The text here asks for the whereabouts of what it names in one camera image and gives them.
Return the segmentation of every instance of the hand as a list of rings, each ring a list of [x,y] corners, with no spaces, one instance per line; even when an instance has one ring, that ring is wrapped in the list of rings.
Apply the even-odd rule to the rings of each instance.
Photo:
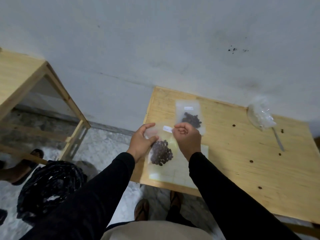
[[[149,139],[144,137],[146,129],[154,127],[155,125],[155,123],[144,124],[131,137],[127,153],[133,156],[136,163],[147,153],[150,146],[159,139],[158,136],[153,136]]]
[[[189,123],[176,124],[172,133],[178,142],[180,151],[188,161],[192,154],[201,152],[201,135],[199,131]]]

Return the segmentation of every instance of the beige shirt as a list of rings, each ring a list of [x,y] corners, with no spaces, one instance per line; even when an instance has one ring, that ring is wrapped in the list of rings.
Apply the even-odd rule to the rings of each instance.
[[[106,231],[101,240],[212,240],[204,230],[169,221],[133,221]]]

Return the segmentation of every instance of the left hand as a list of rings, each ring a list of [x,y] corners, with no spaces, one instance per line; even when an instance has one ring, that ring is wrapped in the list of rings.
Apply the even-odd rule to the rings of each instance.
[[[127,153],[133,156],[136,163],[147,153],[150,146],[159,139],[159,136],[153,136],[149,139],[144,137],[146,129],[155,125],[155,123],[144,124],[133,134]]]

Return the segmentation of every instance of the floor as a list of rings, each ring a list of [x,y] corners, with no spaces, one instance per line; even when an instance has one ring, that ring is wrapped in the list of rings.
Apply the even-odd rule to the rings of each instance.
[[[17,110],[11,112],[5,120],[17,125],[66,135],[71,135],[76,127],[71,122]],[[71,153],[69,159],[81,167],[89,179],[106,168],[119,153],[126,151],[131,139],[127,135],[93,128],[88,130],[82,138],[83,140]],[[42,149],[46,160],[56,160],[64,147],[62,142],[28,136],[7,129],[0,129],[0,143],[30,152],[34,148]],[[7,162],[6,168],[13,167],[18,162],[17,159],[2,153],[0,153],[0,159]],[[0,209],[8,211],[4,224],[0,226],[0,239],[16,240],[31,229],[31,226],[16,218],[17,198],[22,186],[12,186],[5,181],[0,181]],[[110,224],[134,220],[134,208],[142,198],[150,202],[150,220],[164,220],[170,205],[169,193],[169,190],[129,182]],[[202,198],[184,194],[181,214],[199,228],[209,232],[213,239],[225,239]],[[309,222],[293,218],[280,217],[280,219],[284,222],[310,226]],[[304,235],[299,236],[306,240],[315,239]]]

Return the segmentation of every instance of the coffee beans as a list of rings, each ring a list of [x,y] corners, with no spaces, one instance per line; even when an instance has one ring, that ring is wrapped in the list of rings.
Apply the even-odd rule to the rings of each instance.
[[[174,157],[171,149],[168,148],[168,142],[166,140],[156,141],[152,145],[152,151],[153,151],[153,154],[150,160],[151,160],[151,163],[155,165],[162,166],[163,164],[166,164],[166,162],[170,161]]]
[[[201,127],[201,121],[198,119],[198,115],[191,115],[189,113],[184,113],[186,116],[185,118],[182,119],[182,122],[187,122],[190,125],[192,125],[194,128],[200,128]]]

